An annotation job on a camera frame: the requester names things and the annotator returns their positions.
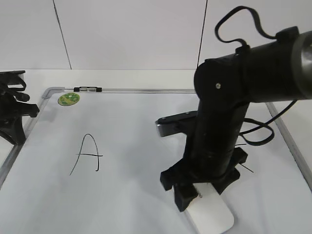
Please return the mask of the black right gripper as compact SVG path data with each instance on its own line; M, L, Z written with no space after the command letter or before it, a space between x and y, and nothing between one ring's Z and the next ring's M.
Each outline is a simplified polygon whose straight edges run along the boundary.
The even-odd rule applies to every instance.
M223 191L233 182L239 179L240 173L236 165L245 163L248 154L240 147L234 148L231 160L221 175L212 175L207 167L194 169L185 159L181 159L169 169L161 172L160 182L166 191L174 186L175 204L180 212L187 209L190 203L197 197L195 183L211 183L217 193Z

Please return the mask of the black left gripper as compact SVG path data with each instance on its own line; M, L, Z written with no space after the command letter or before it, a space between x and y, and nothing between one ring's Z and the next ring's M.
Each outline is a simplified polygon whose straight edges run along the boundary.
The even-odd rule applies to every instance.
M22 117L37 117L39 108L28 104L30 96L24 93L26 83L22 79L24 70L0 73L0 136L13 145L26 141Z

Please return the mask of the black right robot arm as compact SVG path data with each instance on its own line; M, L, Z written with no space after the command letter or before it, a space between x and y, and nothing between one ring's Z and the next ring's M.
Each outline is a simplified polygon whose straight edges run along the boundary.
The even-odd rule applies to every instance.
M194 87L197 111L157 120L161 136L186 135L182 159L160 174L180 211L198 196L195 184L211 183L222 193L239 179L236 166L248 155L235 144L245 135L244 122L256 124L246 117L250 103L311 99L312 34L291 27L274 42L207 59L195 71Z

